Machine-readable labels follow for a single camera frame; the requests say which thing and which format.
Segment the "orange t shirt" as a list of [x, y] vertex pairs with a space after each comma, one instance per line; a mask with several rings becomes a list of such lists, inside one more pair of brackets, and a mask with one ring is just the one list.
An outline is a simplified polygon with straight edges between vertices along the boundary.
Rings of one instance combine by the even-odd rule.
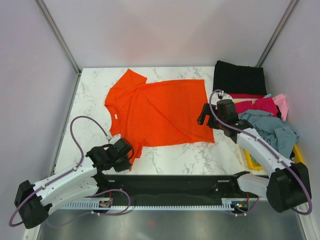
[[111, 116], [110, 133], [133, 146], [133, 163], [144, 147], [214, 143], [213, 131], [197, 122], [207, 102], [203, 79], [148, 83], [128, 69], [110, 88], [104, 105]]

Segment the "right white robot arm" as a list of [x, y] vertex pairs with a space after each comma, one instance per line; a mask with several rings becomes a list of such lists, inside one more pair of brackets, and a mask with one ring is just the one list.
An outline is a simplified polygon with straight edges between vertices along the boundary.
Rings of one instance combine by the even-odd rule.
[[308, 168], [295, 163], [271, 147], [245, 119], [239, 119], [232, 100], [220, 100], [213, 105], [205, 103], [197, 118], [199, 125], [222, 130], [224, 135], [240, 145], [263, 167], [268, 177], [250, 172], [237, 174], [229, 184], [235, 197], [245, 192], [266, 198], [278, 213], [293, 210], [300, 215], [310, 215], [313, 210]]

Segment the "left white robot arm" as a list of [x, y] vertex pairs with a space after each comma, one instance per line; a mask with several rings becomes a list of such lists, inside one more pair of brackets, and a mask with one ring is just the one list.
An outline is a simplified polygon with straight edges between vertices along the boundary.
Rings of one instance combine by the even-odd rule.
[[115, 143], [93, 147], [82, 154], [79, 163], [58, 174], [35, 183], [22, 182], [14, 200], [21, 224], [32, 229], [73, 201], [111, 195], [111, 184], [103, 172], [130, 169], [133, 156], [133, 146], [125, 138], [120, 138]]

